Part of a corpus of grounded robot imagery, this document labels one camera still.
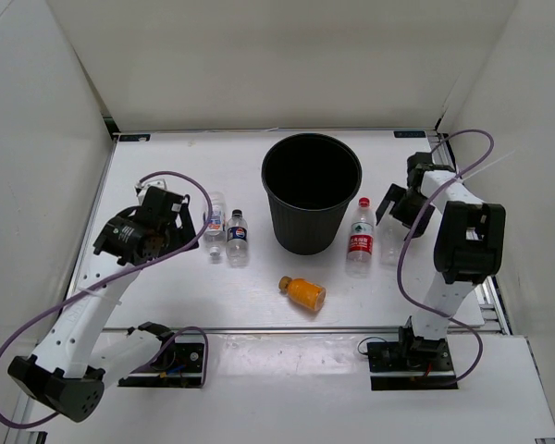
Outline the clear unlabelled plastic bottle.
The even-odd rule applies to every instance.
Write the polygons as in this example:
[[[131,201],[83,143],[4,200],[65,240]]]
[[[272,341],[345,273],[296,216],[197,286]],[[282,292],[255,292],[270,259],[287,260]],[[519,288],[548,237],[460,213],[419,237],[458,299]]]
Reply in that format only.
[[[394,267],[397,265],[406,236],[406,228],[392,216],[384,216],[378,225],[380,263]]]

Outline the clear bottle blue orange label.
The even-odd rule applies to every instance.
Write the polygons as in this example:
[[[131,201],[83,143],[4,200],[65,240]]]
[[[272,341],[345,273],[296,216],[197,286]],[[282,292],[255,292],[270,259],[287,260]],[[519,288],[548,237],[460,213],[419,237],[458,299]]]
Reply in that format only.
[[[212,212],[207,214],[207,206],[203,208],[203,220],[209,219],[209,224],[203,235],[203,242],[213,263],[221,261],[226,242],[226,199],[222,192],[213,191],[209,194],[212,202]]]

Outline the clear Pepsi bottle black cap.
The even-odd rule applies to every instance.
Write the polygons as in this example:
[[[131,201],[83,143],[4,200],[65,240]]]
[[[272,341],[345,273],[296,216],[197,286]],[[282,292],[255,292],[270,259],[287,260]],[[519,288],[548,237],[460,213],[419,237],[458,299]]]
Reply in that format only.
[[[249,259],[248,224],[240,209],[234,209],[227,224],[226,255],[232,266],[244,266]]]

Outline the red label water bottle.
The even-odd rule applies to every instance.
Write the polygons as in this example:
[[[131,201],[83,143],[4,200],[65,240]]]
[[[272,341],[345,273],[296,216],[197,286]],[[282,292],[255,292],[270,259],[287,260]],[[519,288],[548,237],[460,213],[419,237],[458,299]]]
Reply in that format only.
[[[373,256],[375,215],[371,201],[361,197],[352,218],[346,253],[346,270],[357,278],[368,276]]]

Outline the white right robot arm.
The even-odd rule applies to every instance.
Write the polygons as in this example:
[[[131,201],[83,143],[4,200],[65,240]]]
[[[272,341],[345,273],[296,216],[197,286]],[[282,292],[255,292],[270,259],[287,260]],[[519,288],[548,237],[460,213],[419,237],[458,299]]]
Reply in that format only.
[[[473,289],[498,273],[506,210],[470,193],[450,166],[432,154],[407,159],[407,186],[392,184],[376,209],[376,222],[393,219],[410,230],[405,240],[421,237],[433,213],[442,214],[434,246],[436,274],[418,310],[400,328],[397,358],[416,370],[444,352],[450,319]]]

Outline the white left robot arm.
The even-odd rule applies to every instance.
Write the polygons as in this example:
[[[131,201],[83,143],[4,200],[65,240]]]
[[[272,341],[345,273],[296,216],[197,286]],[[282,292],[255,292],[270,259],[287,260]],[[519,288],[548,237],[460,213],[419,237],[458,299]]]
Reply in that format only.
[[[133,370],[166,370],[175,347],[168,327],[132,327],[118,345],[94,346],[142,265],[181,248],[197,248],[189,196],[148,185],[136,205],[109,219],[93,244],[80,280],[81,298],[62,311],[28,357],[16,357],[8,374],[32,399],[67,419],[88,418],[104,391]]]

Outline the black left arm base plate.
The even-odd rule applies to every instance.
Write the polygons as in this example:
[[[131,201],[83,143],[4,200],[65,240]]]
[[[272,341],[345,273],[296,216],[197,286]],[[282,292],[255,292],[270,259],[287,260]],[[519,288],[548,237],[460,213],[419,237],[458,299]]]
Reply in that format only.
[[[146,370],[121,378],[120,388],[201,389],[207,378],[209,340],[196,329],[175,338]]]

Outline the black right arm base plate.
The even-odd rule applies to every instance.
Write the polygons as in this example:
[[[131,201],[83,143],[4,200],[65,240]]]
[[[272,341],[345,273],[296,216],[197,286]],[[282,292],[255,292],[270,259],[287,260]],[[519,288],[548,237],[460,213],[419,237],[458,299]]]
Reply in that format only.
[[[356,349],[367,359],[370,389],[374,392],[459,388],[445,340],[436,351],[418,351],[404,339],[371,336],[362,339]]]

